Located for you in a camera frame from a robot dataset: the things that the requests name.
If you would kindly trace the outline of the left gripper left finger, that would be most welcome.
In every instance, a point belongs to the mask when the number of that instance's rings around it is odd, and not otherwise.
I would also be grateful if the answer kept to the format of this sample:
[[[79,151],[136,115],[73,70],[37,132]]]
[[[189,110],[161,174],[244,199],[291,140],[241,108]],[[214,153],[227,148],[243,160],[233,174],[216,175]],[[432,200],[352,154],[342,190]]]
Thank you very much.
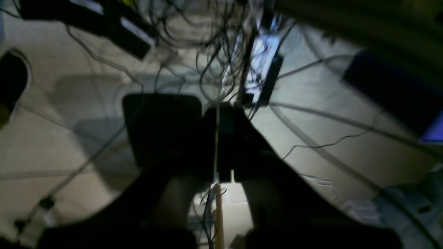
[[[137,178],[111,203],[82,221],[46,229],[38,249],[192,248],[187,229],[194,196],[213,182],[217,112],[211,108],[176,140],[177,148]]]

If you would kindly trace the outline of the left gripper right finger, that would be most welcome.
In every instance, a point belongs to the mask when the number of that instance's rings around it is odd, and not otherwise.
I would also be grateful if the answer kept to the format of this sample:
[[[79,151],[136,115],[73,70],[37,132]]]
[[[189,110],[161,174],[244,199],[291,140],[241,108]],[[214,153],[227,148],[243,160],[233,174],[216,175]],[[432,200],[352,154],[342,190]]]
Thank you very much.
[[[390,229],[364,225],[324,200],[281,159],[242,107],[218,108],[220,180],[242,185],[253,229],[243,249],[402,249]]]

